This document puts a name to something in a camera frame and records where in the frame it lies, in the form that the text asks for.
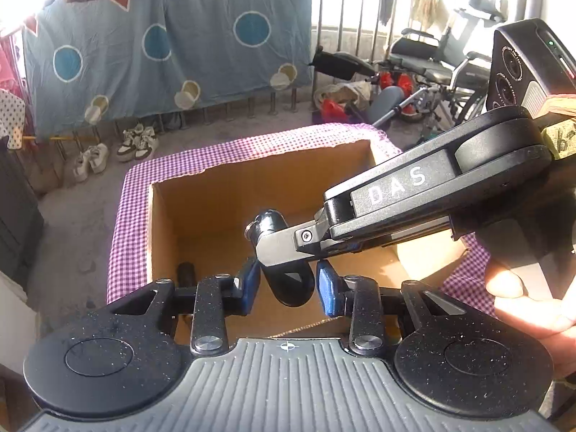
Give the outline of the person's right hand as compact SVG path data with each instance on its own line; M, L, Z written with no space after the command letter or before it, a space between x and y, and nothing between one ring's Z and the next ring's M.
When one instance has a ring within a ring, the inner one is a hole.
M524 294L520 277L492 258L484 281L495 297L496 316L544 345L554 363L554 376L575 373L575 280L561 300L534 300Z

